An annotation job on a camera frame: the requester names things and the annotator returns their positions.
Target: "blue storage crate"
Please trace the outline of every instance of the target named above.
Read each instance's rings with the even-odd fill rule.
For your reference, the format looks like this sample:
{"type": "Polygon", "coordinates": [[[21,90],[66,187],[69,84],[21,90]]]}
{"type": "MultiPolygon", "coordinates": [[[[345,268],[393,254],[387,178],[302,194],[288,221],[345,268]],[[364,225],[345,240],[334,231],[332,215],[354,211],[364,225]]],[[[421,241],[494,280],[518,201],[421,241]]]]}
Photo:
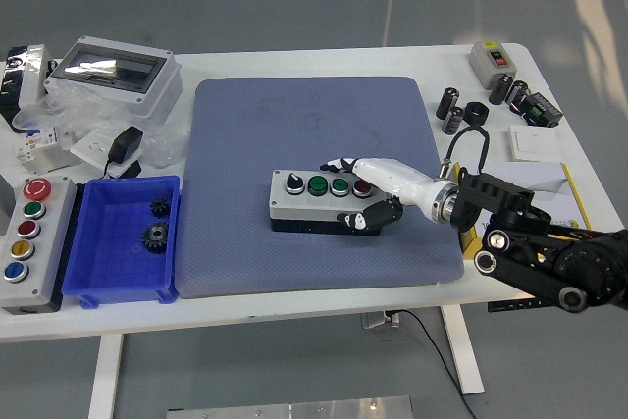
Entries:
{"type": "Polygon", "coordinates": [[[63,295],[76,296],[85,309],[101,303],[174,302],[179,183],[177,176],[88,182],[63,295]],[[169,216],[153,216],[150,203],[158,198],[170,202],[169,216]],[[141,235],[149,225],[166,221],[166,252],[152,253],[141,235]]]}

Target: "robot finger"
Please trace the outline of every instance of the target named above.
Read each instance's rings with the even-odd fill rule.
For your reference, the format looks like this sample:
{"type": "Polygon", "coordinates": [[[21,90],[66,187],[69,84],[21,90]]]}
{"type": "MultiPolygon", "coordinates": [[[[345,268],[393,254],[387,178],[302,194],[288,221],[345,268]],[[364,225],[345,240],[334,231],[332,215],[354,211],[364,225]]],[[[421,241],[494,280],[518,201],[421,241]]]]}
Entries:
{"type": "Polygon", "coordinates": [[[321,171],[330,172],[353,172],[353,166],[355,166],[356,161],[357,159],[342,157],[341,159],[335,159],[333,161],[329,161],[327,164],[323,164],[320,169],[321,171]]]}
{"type": "Polygon", "coordinates": [[[340,213],[336,219],[358,231],[378,230],[399,221],[403,216],[403,205],[397,198],[379,201],[360,213],[340,213]]]}

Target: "black gear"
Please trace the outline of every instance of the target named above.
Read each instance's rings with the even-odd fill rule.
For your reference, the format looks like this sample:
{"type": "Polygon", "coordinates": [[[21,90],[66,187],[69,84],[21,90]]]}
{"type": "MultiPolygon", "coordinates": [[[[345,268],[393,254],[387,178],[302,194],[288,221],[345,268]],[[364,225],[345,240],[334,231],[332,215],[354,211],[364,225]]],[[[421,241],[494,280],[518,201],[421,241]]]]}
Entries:
{"type": "Polygon", "coordinates": [[[170,203],[166,198],[157,198],[150,204],[150,211],[155,218],[164,218],[170,215],[170,203]]]}
{"type": "Polygon", "coordinates": [[[141,234],[144,246],[153,254],[166,252],[168,242],[168,223],[153,223],[141,234]]]}

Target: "cable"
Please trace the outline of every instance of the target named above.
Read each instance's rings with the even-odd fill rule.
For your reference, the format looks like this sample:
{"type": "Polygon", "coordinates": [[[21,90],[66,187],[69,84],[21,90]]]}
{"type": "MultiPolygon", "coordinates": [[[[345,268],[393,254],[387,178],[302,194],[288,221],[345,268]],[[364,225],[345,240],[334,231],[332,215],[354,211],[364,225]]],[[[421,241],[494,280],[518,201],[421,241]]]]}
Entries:
{"type": "Polygon", "coordinates": [[[453,374],[451,373],[451,370],[449,370],[449,367],[447,367],[447,364],[445,362],[445,358],[443,357],[443,354],[441,353],[441,350],[439,349],[439,347],[434,342],[434,339],[432,339],[432,336],[430,336],[430,333],[428,332],[427,328],[425,327],[425,324],[423,324],[423,321],[421,321],[416,314],[414,314],[411,311],[408,311],[407,309],[395,309],[395,310],[392,310],[392,311],[386,311],[386,315],[387,316],[391,316],[392,314],[396,314],[396,313],[407,313],[407,314],[409,314],[410,316],[412,316],[414,319],[416,319],[419,322],[419,324],[423,328],[423,331],[425,332],[425,335],[428,337],[428,339],[430,340],[430,342],[432,343],[432,345],[436,349],[436,352],[438,353],[439,357],[441,358],[443,366],[445,367],[445,370],[447,371],[447,374],[449,375],[449,378],[451,379],[451,382],[455,385],[455,388],[458,391],[458,395],[460,396],[460,399],[462,399],[462,403],[464,404],[464,407],[467,409],[469,414],[471,414],[471,417],[473,419],[477,419],[476,415],[473,413],[473,411],[469,407],[469,404],[467,404],[467,401],[464,398],[464,394],[462,392],[462,388],[455,381],[455,378],[453,377],[453,374]]]}
{"type": "Polygon", "coordinates": [[[102,177],[100,179],[105,178],[105,176],[107,175],[107,168],[109,167],[109,164],[111,164],[112,162],[114,162],[114,160],[111,157],[107,159],[107,164],[105,164],[105,171],[102,173],[102,177]]]}
{"type": "Polygon", "coordinates": [[[487,160],[487,154],[489,154],[489,144],[491,142],[491,137],[484,128],[478,125],[471,125],[453,137],[453,139],[451,140],[451,144],[449,145],[447,155],[445,156],[445,160],[451,161],[451,154],[453,154],[453,147],[455,146],[455,143],[458,142],[463,134],[465,134],[466,132],[470,132],[471,130],[477,131],[484,137],[484,144],[482,145],[482,152],[480,153],[480,162],[478,163],[478,173],[481,174],[482,168],[484,168],[484,163],[487,160]]]}

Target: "yellow button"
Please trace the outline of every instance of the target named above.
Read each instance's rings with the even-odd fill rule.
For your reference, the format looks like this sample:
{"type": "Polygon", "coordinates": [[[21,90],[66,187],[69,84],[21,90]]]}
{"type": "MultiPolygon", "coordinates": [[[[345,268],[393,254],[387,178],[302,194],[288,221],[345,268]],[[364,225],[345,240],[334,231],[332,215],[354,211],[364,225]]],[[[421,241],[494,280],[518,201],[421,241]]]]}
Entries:
{"type": "Polygon", "coordinates": [[[35,246],[27,240],[19,240],[11,246],[11,255],[14,259],[26,260],[35,251],[35,246]]]}

